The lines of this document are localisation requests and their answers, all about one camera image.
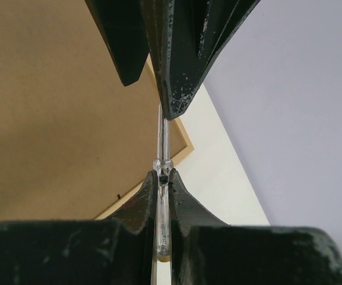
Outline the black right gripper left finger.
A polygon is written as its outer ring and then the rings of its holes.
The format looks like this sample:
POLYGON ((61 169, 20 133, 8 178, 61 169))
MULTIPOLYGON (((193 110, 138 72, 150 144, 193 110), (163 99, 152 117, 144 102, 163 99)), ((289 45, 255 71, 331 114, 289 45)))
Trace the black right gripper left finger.
POLYGON ((0 284, 155 284, 157 183, 101 220, 0 221, 0 284))

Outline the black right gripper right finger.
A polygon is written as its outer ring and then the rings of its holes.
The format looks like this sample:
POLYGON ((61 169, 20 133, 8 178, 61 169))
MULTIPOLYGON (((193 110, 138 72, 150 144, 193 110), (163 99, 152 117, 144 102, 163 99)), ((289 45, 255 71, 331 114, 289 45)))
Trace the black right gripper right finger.
POLYGON ((173 284, 342 284, 335 242, 314 227, 231 226, 169 176, 173 284))

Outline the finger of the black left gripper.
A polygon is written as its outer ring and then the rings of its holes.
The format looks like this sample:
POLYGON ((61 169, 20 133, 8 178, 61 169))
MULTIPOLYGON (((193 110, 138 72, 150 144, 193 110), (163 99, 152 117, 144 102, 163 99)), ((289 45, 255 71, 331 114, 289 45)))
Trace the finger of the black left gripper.
POLYGON ((140 2, 88 0, 85 3, 122 84, 129 86, 137 82, 149 54, 140 2))
POLYGON ((163 113, 183 115, 258 0, 141 1, 163 113))

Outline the clear handled screwdriver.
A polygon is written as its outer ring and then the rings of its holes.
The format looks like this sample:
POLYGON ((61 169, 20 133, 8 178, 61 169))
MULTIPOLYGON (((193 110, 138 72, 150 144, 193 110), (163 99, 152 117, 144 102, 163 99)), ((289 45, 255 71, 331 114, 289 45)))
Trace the clear handled screwdriver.
POLYGON ((173 169, 170 158, 170 122, 159 106, 157 125, 157 158, 153 170, 157 173, 156 250, 160 262, 170 261, 169 176, 173 169))

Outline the wooden picture frame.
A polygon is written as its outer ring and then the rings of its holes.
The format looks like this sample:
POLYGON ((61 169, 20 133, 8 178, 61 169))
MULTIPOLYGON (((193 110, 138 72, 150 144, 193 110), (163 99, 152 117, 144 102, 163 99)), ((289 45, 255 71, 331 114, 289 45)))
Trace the wooden picture frame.
POLYGON ((0 1, 0 220, 99 216, 151 170, 158 106, 84 1, 0 1))

